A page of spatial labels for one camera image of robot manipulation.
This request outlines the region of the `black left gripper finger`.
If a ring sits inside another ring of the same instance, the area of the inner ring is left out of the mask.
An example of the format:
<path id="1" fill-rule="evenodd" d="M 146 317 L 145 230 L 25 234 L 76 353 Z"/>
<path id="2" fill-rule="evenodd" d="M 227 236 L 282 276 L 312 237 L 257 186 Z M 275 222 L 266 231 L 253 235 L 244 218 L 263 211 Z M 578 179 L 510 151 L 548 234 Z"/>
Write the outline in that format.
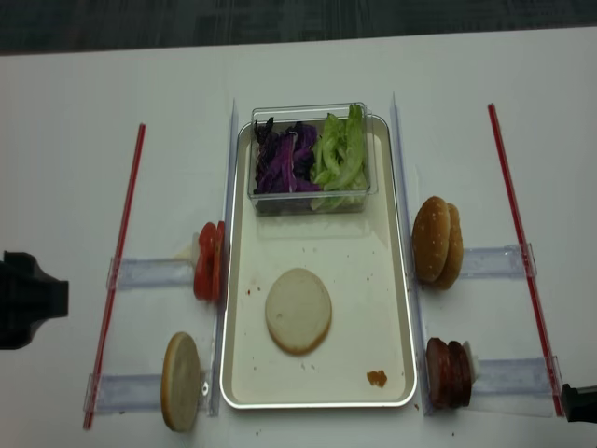
<path id="1" fill-rule="evenodd" d="M 1 349 L 30 344 L 48 320 L 67 317 L 69 282 L 45 273 L 26 252 L 4 252 L 1 260 Z"/>

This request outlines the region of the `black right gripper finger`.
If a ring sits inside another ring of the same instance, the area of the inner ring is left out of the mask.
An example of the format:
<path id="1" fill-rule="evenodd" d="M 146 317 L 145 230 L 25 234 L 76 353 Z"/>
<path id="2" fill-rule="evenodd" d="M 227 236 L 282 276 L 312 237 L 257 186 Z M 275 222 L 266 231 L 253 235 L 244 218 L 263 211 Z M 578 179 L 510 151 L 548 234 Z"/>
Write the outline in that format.
<path id="1" fill-rule="evenodd" d="M 561 402 L 568 422 L 597 423 L 596 385 L 576 388 L 564 384 Z"/>

